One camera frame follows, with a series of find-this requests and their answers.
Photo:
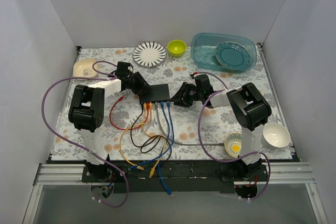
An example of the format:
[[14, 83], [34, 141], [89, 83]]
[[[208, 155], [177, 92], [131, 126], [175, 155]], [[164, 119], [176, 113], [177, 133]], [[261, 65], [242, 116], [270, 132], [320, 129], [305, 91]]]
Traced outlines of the dark grey network switch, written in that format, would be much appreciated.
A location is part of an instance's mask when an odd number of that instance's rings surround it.
[[156, 103], [156, 102], [166, 102], [170, 100], [169, 85], [165, 84], [156, 84], [151, 85], [152, 90], [142, 96], [139, 96], [139, 103]]

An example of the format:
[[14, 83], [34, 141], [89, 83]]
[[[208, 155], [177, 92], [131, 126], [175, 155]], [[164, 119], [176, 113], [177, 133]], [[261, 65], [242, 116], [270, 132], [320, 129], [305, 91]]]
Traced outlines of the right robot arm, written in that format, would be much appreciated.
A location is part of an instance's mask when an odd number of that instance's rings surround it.
[[[214, 91], [206, 74], [194, 77], [192, 83], [184, 82], [178, 92], [171, 98], [174, 105], [191, 107], [195, 101], [201, 101], [203, 107], [198, 117], [198, 138], [203, 151], [212, 160], [220, 163], [241, 161], [238, 166], [238, 176], [242, 180], [251, 180], [256, 174], [256, 164], [260, 164], [260, 157], [267, 158], [260, 151], [264, 125], [271, 116], [271, 107], [253, 83], [247, 83], [238, 89]], [[214, 158], [205, 148], [201, 135], [201, 120], [205, 108], [229, 106], [232, 108], [237, 122], [241, 126], [242, 149], [236, 159], [221, 160]]]

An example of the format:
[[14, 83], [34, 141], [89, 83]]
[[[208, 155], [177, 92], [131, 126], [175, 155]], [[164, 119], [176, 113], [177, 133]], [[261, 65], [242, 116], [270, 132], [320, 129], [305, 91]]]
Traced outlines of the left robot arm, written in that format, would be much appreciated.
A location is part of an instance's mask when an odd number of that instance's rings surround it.
[[104, 119], [105, 99], [126, 89], [139, 97], [153, 90], [130, 63], [119, 61], [116, 71], [108, 74], [106, 81], [88, 86], [78, 84], [73, 91], [68, 119], [79, 131], [84, 147], [88, 149], [89, 157], [83, 163], [94, 169], [93, 175], [100, 182], [108, 181], [112, 175], [111, 168], [104, 164], [109, 156], [100, 140], [99, 127]]

